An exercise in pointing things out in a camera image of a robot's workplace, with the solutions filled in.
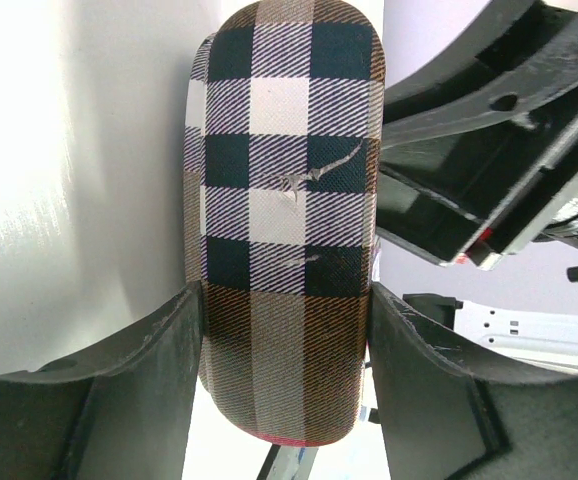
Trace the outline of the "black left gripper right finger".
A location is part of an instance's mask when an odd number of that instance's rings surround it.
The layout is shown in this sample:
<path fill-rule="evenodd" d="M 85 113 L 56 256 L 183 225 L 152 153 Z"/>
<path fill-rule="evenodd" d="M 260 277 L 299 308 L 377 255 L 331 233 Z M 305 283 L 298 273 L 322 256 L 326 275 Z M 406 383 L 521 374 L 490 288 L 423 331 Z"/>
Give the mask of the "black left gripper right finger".
<path fill-rule="evenodd" d="M 578 375 L 484 348 L 372 287 L 369 351 L 394 479 L 578 479 Z"/>

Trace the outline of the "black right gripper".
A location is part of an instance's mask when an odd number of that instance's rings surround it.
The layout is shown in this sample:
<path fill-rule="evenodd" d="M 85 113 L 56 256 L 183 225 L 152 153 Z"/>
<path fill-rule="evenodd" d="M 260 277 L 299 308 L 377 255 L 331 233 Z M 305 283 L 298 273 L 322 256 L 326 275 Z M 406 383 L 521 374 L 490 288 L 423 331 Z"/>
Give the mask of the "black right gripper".
<path fill-rule="evenodd" d="M 578 249 L 578 12 L 493 1 L 385 93 L 378 228 L 436 265 Z"/>

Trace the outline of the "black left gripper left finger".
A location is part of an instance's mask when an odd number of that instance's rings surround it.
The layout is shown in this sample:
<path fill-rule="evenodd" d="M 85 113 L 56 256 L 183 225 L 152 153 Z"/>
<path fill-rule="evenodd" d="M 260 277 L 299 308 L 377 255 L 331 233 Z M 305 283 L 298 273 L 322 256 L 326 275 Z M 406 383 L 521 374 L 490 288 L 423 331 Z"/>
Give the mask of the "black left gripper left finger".
<path fill-rule="evenodd" d="M 179 479 L 202 343 L 198 283 L 37 371 L 0 375 L 0 479 Z"/>

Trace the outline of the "plaid glasses case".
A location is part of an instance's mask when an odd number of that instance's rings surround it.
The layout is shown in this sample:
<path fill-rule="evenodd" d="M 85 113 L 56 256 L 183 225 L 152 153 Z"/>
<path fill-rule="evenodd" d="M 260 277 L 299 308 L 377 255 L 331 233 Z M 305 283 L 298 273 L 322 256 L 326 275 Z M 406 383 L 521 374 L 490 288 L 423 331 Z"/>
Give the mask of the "plaid glasses case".
<path fill-rule="evenodd" d="M 384 80 L 379 35 L 344 1 L 252 3 L 195 55 L 183 189 L 199 376 L 262 440 L 323 446 L 357 422 Z"/>

